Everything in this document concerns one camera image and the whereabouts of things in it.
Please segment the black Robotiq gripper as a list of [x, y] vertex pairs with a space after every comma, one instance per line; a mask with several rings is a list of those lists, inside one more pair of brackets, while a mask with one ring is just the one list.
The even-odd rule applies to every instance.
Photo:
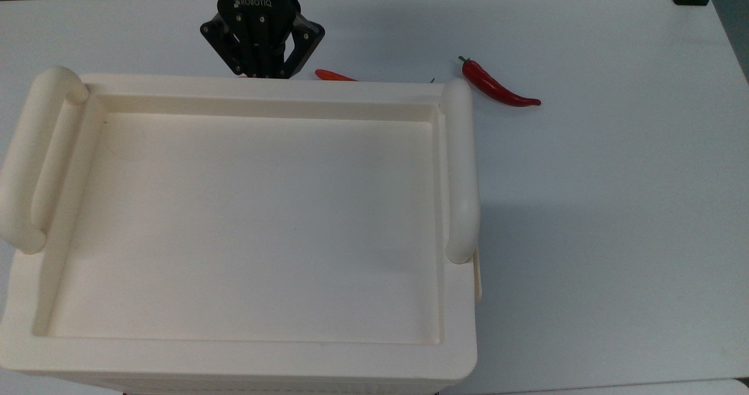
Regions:
[[[218, 13], [199, 30], [234, 75], [288, 80], [325, 37], [299, 10], [297, 0], [218, 0]], [[284, 59], [289, 35], [293, 48]]]

